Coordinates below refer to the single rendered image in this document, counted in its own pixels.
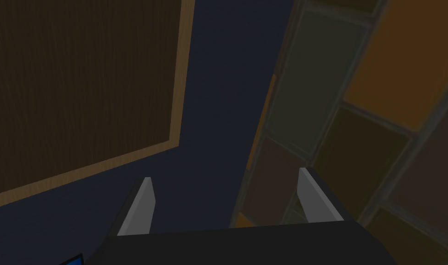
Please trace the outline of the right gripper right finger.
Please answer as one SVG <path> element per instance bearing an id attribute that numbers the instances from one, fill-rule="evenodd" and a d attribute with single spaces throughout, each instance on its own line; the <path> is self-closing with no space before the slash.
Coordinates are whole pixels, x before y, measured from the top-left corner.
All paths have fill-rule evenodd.
<path id="1" fill-rule="evenodd" d="M 299 168 L 297 197 L 309 223 L 353 221 L 352 215 L 311 167 Z"/>

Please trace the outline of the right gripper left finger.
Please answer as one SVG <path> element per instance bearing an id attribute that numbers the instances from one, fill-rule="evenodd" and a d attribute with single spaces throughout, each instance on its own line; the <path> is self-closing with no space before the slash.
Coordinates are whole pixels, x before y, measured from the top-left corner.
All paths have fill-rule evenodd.
<path id="1" fill-rule="evenodd" d="M 113 222 L 108 236 L 149 234 L 155 203 L 151 178 L 137 179 Z"/>

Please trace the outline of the dark brown wooden panel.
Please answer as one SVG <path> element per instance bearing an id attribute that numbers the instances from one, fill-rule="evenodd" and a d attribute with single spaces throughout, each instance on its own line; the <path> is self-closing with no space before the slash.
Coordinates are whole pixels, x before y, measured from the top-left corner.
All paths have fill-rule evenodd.
<path id="1" fill-rule="evenodd" d="M 195 0 L 0 0 L 0 207 L 179 146 Z"/>

